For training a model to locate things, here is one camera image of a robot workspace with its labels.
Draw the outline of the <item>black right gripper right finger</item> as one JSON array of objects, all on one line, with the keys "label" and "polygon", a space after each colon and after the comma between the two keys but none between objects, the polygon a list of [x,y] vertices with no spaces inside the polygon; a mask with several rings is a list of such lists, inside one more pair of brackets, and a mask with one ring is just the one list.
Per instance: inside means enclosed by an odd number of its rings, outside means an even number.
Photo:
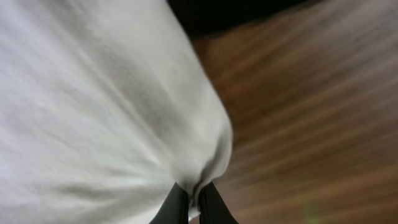
[{"label": "black right gripper right finger", "polygon": [[198,197],[200,224],[239,224],[224,203],[214,183],[201,189]]}]

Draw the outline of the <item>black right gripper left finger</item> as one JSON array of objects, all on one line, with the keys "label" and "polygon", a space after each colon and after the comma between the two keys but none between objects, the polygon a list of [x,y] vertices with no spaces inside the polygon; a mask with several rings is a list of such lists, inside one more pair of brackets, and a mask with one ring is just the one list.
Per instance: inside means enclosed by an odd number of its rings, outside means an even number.
[{"label": "black right gripper left finger", "polygon": [[150,224],[188,224],[188,209],[189,195],[175,183]]}]

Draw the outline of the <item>white Puma t-shirt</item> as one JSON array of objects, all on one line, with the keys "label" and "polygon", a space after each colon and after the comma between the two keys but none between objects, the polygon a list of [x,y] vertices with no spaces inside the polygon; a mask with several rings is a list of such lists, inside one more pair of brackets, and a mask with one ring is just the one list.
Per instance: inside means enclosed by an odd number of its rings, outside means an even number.
[{"label": "white Puma t-shirt", "polygon": [[233,131],[166,1],[1,2],[1,222],[149,223]]}]

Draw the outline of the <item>black t-shirt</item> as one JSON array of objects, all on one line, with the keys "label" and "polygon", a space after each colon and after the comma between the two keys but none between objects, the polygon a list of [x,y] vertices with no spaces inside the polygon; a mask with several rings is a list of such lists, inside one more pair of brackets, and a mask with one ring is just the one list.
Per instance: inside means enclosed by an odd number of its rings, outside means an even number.
[{"label": "black t-shirt", "polygon": [[168,0],[191,38],[198,39],[313,4],[313,0]]}]

